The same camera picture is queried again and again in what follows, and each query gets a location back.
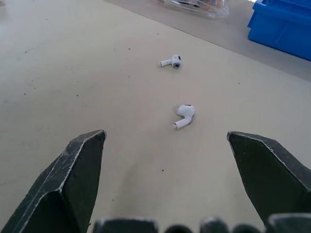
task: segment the plastic container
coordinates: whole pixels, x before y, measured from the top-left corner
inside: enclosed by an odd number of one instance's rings
[[[248,38],[311,61],[311,1],[257,0]]]

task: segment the wireless earbud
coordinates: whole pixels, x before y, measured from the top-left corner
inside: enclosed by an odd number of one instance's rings
[[[177,54],[175,54],[171,59],[165,60],[163,62],[159,62],[159,66],[166,66],[166,65],[172,65],[175,69],[178,69],[181,67],[182,61],[181,57]]]
[[[181,105],[177,110],[177,114],[184,117],[173,124],[174,129],[179,129],[191,123],[194,117],[195,109],[192,105]]]

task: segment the gray floor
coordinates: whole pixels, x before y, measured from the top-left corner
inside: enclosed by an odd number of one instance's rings
[[[96,129],[107,141],[90,231],[115,216],[262,229],[228,131],[274,138],[311,167],[306,80],[102,0],[6,0],[0,15],[0,228],[67,143]],[[157,66],[176,53],[181,69]],[[174,131],[181,104],[196,119]]]
[[[229,17],[217,19],[165,4],[162,0],[106,1],[283,72],[311,81],[309,61],[247,39],[249,32],[247,24],[254,12],[252,9],[254,3],[249,0],[228,0]]]

